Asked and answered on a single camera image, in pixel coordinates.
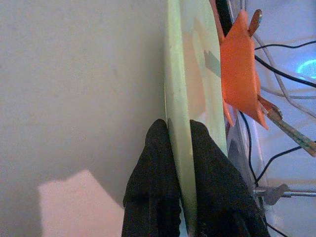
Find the blue light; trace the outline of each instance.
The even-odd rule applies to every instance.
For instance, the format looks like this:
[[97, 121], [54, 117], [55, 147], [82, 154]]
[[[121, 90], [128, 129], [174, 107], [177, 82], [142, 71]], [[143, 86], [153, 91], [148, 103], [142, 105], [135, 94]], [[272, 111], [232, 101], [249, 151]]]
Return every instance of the blue light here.
[[316, 59], [304, 62], [298, 67], [297, 72], [316, 79]]

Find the orange plastic piece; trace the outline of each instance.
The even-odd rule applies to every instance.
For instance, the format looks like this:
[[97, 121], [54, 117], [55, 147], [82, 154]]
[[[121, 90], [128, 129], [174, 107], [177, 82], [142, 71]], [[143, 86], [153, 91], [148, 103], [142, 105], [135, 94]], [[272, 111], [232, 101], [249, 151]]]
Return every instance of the orange plastic piece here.
[[255, 70], [254, 41], [249, 36], [247, 18], [242, 10], [220, 45], [223, 99], [268, 129], [258, 101], [260, 80]]

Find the light patch on wall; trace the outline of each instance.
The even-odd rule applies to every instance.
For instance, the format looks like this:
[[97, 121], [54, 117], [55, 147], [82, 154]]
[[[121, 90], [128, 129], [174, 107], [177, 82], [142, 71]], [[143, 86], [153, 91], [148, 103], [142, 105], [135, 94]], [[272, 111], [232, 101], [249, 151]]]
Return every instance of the light patch on wall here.
[[43, 237], [119, 237], [123, 209], [88, 170], [39, 187]]
[[302, 63], [298, 67], [297, 73], [308, 75], [309, 77], [316, 79], [316, 59], [308, 60]]

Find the wire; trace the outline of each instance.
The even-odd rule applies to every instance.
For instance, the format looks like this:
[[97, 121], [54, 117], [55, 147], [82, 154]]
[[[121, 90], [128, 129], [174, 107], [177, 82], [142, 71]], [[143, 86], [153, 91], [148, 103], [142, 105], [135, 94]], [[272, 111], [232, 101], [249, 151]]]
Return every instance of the wire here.
[[272, 230], [274, 230], [275, 232], [278, 232], [280, 235], [284, 236], [284, 237], [288, 237], [286, 234], [283, 234], [281, 231], [277, 230], [276, 228], [274, 228], [272, 225], [270, 225], [269, 223], [266, 223], [267, 226], [269, 226]]
[[284, 73], [288, 73], [292, 76], [295, 76], [295, 77], [298, 77], [300, 79], [303, 79], [303, 80], [309, 80], [309, 81], [315, 81], [315, 78], [313, 77], [309, 77], [307, 75], [304, 75], [302, 73], [297, 73], [297, 72], [290, 72], [290, 71], [285, 71], [285, 70], [282, 70]]
[[256, 177], [256, 174], [255, 172], [253, 171], [253, 168], [252, 168], [252, 164], [251, 164], [251, 149], [252, 149], [252, 142], [251, 142], [251, 133], [250, 133], [250, 128], [249, 128], [249, 124], [247, 122], [247, 119], [245, 117], [245, 115], [239, 111], [245, 125], [246, 125], [246, 129], [247, 129], [247, 133], [248, 133], [248, 141], [249, 141], [249, 152], [248, 152], [248, 164], [249, 164], [249, 168], [250, 168], [250, 171], [251, 171], [251, 174], [256, 182], [257, 180], [257, 177]]
[[[285, 97], [284, 94], [270, 90], [269, 88], [266, 88], [264, 86], [261, 87], [262, 90], [264, 90], [267, 93], [270, 93], [272, 95], [280, 96], [280, 97]], [[290, 95], [290, 98], [292, 99], [298, 99], [298, 100], [314, 100], [316, 99], [316, 96], [300, 96], [300, 95]]]
[[245, 11], [247, 11], [248, 0], [245, 0]]
[[281, 44], [281, 43], [271, 43], [271, 44], [266, 44], [266, 45], [257, 47], [257, 48], [255, 48], [255, 50], [258, 50], [258, 49], [261, 49], [261, 48], [267, 48], [267, 47], [300, 48], [300, 47], [303, 47], [303, 46], [306, 46], [306, 45], [309, 45], [309, 44], [312, 44], [312, 43], [316, 43], [316, 40], [310, 41], [310, 42], [306, 42], [306, 43], [303, 43], [303, 44], [299, 44], [299, 45], [296, 45], [296, 46], [291, 46], [291, 45], [286, 45], [286, 44]]
[[257, 180], [255, 181], [256, 184], [258, 184], [259, 180], [262, 178], [262, 176], [265, 174], [265, 172], [267, 171], [269, 165], [272, 163], [272, 161], [274, 161], [276, 158], [281, 157], [283, 155], [289, 154], [291, 152], [297, 151], [299, 149], [301, 149], [301, 146], [298, 147], [294, 147], [292, 149], [286, 150], [284, 152], [278, 153], [275, 156], [271, 157], [270, 160], [268, 161], [268, 163], [266, 164], [266, 166], [264, 167], [264, 169], [262, 170], [261, 174], [259, 175], [259, 177], [257, 178]]
[[[258, 43], [259, 43], [261, 46], [264, 45], [264, 43], [261, 41], [260, 37], [259, 37], [257, 34], [254, 34], [254, 38], [258, 41]], [[283, 84], [283, 81], [282, 81], [280, 75], [278, 75], [278, 73], [282, 73], [282, 76], [289, 76], [289, 75], [288, 75], [288, 74], [285, 74], [284, 72], [281, 72], [281, 71], [279, 71], [279, 70], [277, 70], [277, 69], [275, 68], [275, 62], [274, 62], [274, 60], [273, 60], [273, 58], [272, 58], [272, 56], [271, 56], [271, 54], [270, 54], [270, 52], [269, 52], [269, 50], [268, 50], [267, 48], [263, 48], [263, 51], [264, 51], [265, 55], [267, 56], [267, 58], [268, 58], [268, 60], [269, 60], [269, 62], [270, 62], [271, 65], [267, 64], [266, 62], [264, 62], [264, 61], [263, 61], [261, 58], [259, 58], [257, 55], [255, 55], [255, 58], [256, 58], [257, 61], [259, 61], [260, 63], [262, 63], [265, 67], [268, 67], [268, 69], [271, 69], [272, 71], [274, 71], [276, 80], [277, 80], [277, 82], [278, 82], [278, 84], [279, 84], [279, 86], [280, 86], [281, 91], [283, 92], [284, 96], [286, 97], [287, 101], [288, 101], [292, 106], [296, 107], [297, 109], [299, 109], [299, 110], [305, 112], [306, 114], [308, 114], [308, 115], [310, 115], [310, 116], [312, 116], [312, 117], [314, 117], [314, 118], [316, 119], [316, 114], [315, 114], [313, 111], [309, 110], [308, 108], [305, 108], [305, 107], [301, 106], [300, 104], [296, 103], [295, 101], [293, 101], [293, 100], [290, 98], [290, 95], [288, 94], [288, 92], [287, 92], [287, 90], [286, 90], [286, 88], [285, 88], [285, 86], [284, 86], [284, 84]], [[312, 82], [309, 82], [309, 81], [305, 81], [305, 80], [302, 80], [302, 79], [299, 79], [299, 78], [292, 77], [292, 79], [293, 79], [293, 78], [296, 79], [296, 80], [298, 79], [298, 81], [300, 81], [300, 82], [303, 81], [303, 83], [311, 83], [311, 84], [313, 84], [313, 85], [315, 86], [315, 88], [316, 88], [316, 84], [314, 84], [314, 83], [312, 83]]]
[[[249, 124], [248, 124], [248, 121], [245, 117], [245, 115], [239, 111], [244, 123], [245, 123], [245, 126], [246, 126], [246, 129], [247, 129], [247, 133], [248, 133], [248, 141], [249, 141], [249, 153], [248, 153], [248, 164], [249, 164], [249, 168], [250, 168], [250, 171], [252, 173], [252, 176], [255, 180], [255, 185], [256, 187], [258, 187], [258, 182], [257, 182], [257, 178], [256, 178], [256, 174], [255, 172], [253, 171], [253, 167], [252, 167], [252, 164], [251, 164], [251, 150], [252, 150], [252, 142], [251, 142], [251, 133], [250, 133], [250, 128], [249, 128]], [[262, 197], [258, 197], [259, 199], [259, 203], [260, 203], [260, 207], [263, 209], [263, 200], [262, 200]], [[263, 215], [263, 220], [264, 222], [266, 223], [267, 226], [269, 226], [272, 230], [278, 232], [280, 235], [284, 236], [284, 237], [288, 237], [287, 235], [283, 234], [281, 231], [277, 230], [276, 228], [274, 228], [273, 226], [271, 226], [268, 222], [267, 222], [267, 219], [266, 219], [266, 216]]]
[[247, 10], [247, 0], [240, 0], [240, 9]]
[[314, 87], [316, 88], [316, 84], [315, 83], [312, 83], [310, 81], [306, 81], [306, 80], [302, 80], [302, 79], [299, 79], [299, 78], [296, 78], [296, 77], [293, 77], [289, 74], [286, 74], [278, 69], [276, 69], [275, 67], [272, 67], [271, 65], [269, 65], [268, 63], [266, 63], [265, 61], [263, 61], [261, 58], [259, 58], [257, 55], [255, 55], [255, 59], [260, 63], [262, 64], [263, 66], [265, 66], [267, 69], [269, 69], [270, 71], [282, 76], [282, 77], [285, 77], [287, 79], [290, 79], [292, 81], [295, 81], [295, 82], [298, 82], [298, 83], [301, 83], [301, 84], [305, 84], [305, 85], [309, 85], [311, 87]]

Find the white wall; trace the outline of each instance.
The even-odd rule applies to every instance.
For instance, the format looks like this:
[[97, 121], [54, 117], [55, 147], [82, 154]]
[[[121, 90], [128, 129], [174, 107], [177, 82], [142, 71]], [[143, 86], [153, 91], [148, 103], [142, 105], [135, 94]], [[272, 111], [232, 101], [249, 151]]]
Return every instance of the white wall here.
[[160, 0], [0, 2], [0, 236], [120, 235], [164, 118], [163, 19]]

